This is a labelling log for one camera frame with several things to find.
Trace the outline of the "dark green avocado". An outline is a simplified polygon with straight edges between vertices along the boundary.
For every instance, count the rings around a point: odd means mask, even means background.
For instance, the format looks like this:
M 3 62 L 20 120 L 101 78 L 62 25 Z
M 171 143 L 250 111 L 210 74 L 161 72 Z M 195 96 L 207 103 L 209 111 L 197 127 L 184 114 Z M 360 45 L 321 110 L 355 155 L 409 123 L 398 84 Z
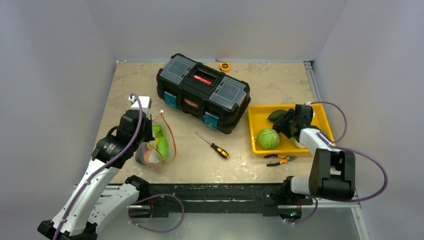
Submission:
M 270 121 L 270 122 L 275 122 L 275 121 L 277 121 L 280 117 L 282 117 L 282 116 L 284 116 L 285 114 L 287 113 L 287 111 L 286 110 L 284 110 L 284 109 L 278 109 L 278 110 L 275 110 L 275 111 L 273 111 L 268 117 L 267 117 L 267 119 Z

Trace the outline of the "red pink peach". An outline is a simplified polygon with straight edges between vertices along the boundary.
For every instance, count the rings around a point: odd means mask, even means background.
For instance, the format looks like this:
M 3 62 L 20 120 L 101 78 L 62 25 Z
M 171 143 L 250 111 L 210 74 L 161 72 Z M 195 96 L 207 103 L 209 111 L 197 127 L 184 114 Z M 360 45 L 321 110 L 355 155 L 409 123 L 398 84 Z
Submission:
M 142 164 L 144 166 L 153 167 L 153 166 L 159 166 L 161 162 L 161 158 L 158 158 L 155 151 L 147 150 L 145 152 L 138 152 L 135 156 L 136 161 L 139 164 Z

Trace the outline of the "clear orange zip top bag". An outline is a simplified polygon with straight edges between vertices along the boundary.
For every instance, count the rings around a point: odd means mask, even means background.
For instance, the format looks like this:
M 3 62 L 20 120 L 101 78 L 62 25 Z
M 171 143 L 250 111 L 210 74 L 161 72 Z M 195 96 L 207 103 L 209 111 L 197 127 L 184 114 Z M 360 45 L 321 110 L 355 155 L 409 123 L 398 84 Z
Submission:
M 165 166 L 172 163 L 177 155 L 177 145 L 171 126 L 164 116 L 164 110 L 152 119 L 154 140 L 143 142 L 135 153 L 135 161 L 148 167 Z

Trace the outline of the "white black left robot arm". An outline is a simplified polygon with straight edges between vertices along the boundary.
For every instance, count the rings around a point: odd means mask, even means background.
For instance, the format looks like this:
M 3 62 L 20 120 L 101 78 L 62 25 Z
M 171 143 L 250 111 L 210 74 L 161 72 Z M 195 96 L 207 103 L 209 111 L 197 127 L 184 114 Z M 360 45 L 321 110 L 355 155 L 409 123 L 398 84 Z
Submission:
M 117 126 L 100 139 L 82 179 L 69 200 L 51 220 L 42 221 L 37 231 L 49 240 L 95 240 L 101 217 L 94 208 L 104 189 L 143 142 L 153 139 L 149 112 L 127 110 Z

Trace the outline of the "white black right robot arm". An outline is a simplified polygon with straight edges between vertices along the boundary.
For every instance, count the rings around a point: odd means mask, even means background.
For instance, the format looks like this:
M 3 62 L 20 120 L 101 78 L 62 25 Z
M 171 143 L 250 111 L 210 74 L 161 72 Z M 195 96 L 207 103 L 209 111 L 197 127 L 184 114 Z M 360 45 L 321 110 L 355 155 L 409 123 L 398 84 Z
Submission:
M 277 110 L 268 116 L 273 130 L 303 145 L 312 155 L 309 176 L 288 176 L 282 183 L 280 196 L 288 204 L 300 195 L 349 201 L 355 194 L 355 155 L 340 150 L 315 125 L 311 105 L 297 104 L 289 110 Z

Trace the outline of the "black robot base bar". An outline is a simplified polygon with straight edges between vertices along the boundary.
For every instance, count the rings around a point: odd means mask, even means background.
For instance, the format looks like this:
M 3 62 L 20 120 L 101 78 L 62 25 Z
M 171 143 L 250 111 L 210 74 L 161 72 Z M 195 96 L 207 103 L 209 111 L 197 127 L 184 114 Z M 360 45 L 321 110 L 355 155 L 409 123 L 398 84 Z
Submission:
M 302 207 L 311 206 L 305 195 L 287 194 L 282 183 L 148 183 L 129 177 L 127 183 L 141 184 L 133 218 L 167 218 L 170 213 L 261 214 L 298 220 Z

